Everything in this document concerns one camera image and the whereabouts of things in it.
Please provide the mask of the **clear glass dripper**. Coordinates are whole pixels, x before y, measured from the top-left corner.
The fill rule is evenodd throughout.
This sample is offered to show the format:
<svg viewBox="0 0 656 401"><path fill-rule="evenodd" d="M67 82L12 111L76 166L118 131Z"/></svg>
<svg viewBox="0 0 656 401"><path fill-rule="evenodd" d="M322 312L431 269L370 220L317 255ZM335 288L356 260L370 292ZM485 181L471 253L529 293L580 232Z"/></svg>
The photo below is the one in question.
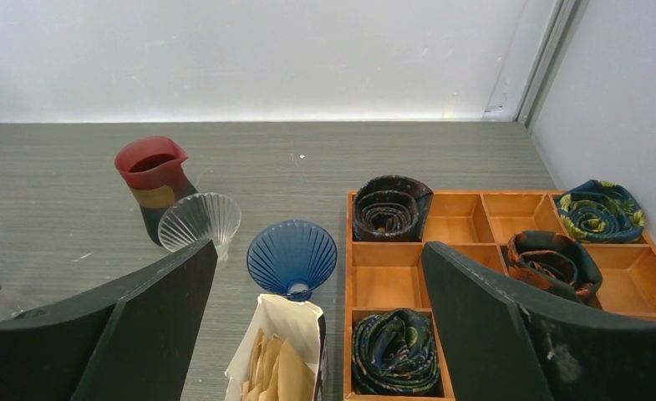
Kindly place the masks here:
<svg viewBox="0 0 656 401"><path fill-rule="evenodd" d="M241 220L241 208L231 197L216 192L195 193L165 211L157 233L160 244L170 252L199 240L212 241L221 268L226 265Z"/></svg>

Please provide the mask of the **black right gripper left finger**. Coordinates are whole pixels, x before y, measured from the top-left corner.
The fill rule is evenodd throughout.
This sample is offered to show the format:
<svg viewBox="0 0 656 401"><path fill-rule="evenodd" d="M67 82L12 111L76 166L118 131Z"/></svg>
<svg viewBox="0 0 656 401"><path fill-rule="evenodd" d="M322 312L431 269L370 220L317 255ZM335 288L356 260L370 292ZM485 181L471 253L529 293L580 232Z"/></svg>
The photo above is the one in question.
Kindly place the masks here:
<svg viewBox="0 0 656 401"><path fill-rule="evenodd" d="M218 261L195 242L0 320L0 400L177 400Z"/></svg>

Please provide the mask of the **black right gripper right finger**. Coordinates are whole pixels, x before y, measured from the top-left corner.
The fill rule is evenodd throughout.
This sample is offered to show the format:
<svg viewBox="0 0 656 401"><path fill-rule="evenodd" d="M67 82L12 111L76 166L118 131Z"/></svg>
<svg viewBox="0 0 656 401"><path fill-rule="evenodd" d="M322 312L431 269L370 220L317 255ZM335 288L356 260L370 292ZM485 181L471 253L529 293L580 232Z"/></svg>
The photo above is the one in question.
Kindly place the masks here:
<svg viewBox="0 0 656 401"><path fill-rule="evenodd" d="M421 254L459 400L656 400L656 322L552 295L438 241Z"/></svg>

